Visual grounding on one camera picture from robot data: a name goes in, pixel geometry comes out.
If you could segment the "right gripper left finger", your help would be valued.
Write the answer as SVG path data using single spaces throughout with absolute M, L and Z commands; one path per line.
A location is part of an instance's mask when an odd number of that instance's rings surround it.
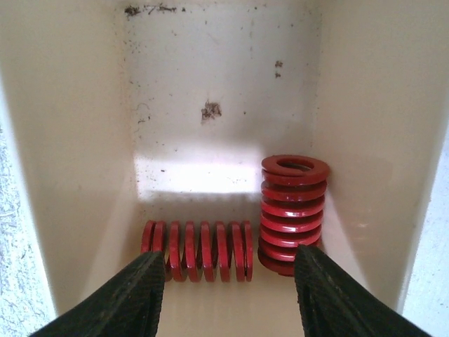
M 160 252 L 146 252 L 33 336 L 155 336 L 165 271 Z

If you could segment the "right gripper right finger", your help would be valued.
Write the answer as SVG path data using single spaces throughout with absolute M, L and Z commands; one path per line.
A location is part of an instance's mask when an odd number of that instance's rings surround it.
M 315 246 L 298 246 L 294 278 L 305 336 L 428 335 Z

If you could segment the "large red spring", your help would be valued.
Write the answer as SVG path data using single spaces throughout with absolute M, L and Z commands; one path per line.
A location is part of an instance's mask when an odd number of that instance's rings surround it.
M 167 282 L 250 282 L 253 278 L 253 233 L 248 220 L 181 223 L 148 220 L 142 253 L 162 254 Z
M 292 154 L 266 157 L 261 166 L 258 258 L 272 272 L 292 277 L 297 247 L 321 240 L 330 167 Z

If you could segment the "white spring tray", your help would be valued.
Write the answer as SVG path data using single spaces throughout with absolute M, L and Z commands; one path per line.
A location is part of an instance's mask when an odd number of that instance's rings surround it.
M 330 166 L 323 247 L 402 310 L 447 123 L 447 1 L 1 2 L 1 124 L 51 318 L 148 220 L 258 228 L 276 154 Z

